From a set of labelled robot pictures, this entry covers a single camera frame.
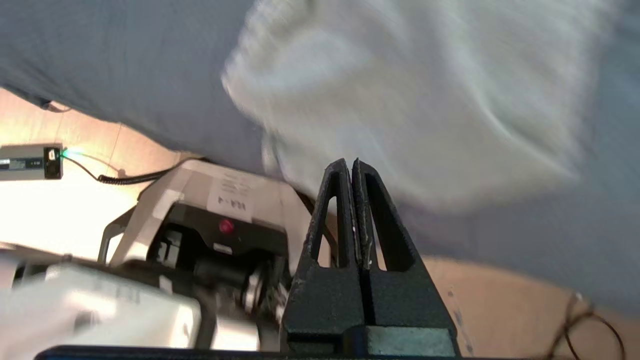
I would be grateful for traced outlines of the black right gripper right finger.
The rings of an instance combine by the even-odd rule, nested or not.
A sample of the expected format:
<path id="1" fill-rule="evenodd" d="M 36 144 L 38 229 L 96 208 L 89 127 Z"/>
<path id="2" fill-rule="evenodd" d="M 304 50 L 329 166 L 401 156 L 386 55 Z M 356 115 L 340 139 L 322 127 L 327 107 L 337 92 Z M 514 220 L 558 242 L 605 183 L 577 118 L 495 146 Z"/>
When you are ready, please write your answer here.
<path id="1" fill-rule="evenodd" d="M 378 171 L 352 166 L 356 261 L 366 321 L 373 326 L 454 331 L 455 324 Z"/>

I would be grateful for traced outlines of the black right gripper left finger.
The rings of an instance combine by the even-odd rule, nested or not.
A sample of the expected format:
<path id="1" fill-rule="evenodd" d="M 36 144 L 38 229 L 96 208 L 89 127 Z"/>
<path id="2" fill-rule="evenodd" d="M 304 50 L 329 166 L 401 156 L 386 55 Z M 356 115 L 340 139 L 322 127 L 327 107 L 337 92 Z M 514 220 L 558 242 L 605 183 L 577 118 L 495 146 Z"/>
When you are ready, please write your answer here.
<path id="1" fill-rule="evenodd" d="M 336 262 L 319 263 L 329 203 L 336 199 Z M 345 333 L 365 321 L 361 281 L 355 259 L 354 201 L 344 159 L 324 171 L 281 322 L 284 351 L 346 351 Z"/>

